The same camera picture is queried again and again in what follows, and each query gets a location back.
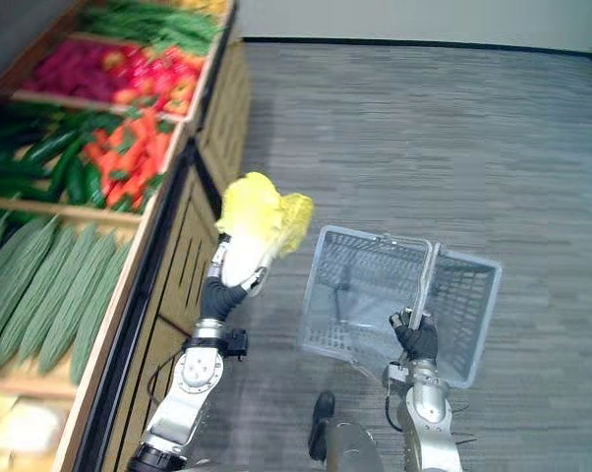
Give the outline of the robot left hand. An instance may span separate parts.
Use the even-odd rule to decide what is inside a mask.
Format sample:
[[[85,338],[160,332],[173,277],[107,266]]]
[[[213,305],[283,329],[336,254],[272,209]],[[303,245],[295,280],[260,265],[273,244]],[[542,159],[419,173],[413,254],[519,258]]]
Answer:
[[[207,269],[207,277],[201,294],[200,320],[225,322],[233,309],[247,297],[261,290],[268,268],[259,266],[253,274],[238,285],[227,286],[221,280],[222,268],[230,249],[231,237],[219,236],[219,244]]]

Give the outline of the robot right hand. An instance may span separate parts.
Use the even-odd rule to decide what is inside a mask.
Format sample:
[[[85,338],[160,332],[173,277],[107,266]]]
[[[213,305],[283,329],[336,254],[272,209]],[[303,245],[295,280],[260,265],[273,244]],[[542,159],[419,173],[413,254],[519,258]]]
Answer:
[[[409,327],[410,313],[393,313],[388,321],[409,361],[436,362],[438,333],[432,317],[423,316],[417,329]]]

